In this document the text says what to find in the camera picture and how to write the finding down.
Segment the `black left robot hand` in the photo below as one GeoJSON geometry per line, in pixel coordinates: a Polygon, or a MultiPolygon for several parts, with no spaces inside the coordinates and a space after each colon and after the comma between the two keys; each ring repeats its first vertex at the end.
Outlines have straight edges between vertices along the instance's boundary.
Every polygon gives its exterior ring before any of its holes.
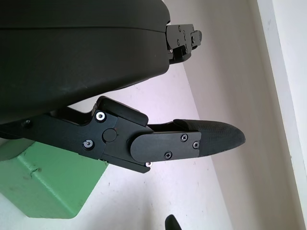
{"type": "Polygon", "coordinates": [[[160,0],[3,0],[0,136],[146,173],[245,143],[235,126],[147,115],[104,96],[166,73],[201,44],[160,0]]]}

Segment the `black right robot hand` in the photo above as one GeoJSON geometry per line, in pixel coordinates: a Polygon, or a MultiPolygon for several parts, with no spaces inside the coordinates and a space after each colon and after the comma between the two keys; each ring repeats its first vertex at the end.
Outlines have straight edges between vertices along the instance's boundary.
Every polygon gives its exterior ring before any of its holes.
{"type": "Polygon", "coordinates": [[[180,224],[173,214],[169,215],[165,219],[165,229],[166,230],[182,230],[180,224]]]}

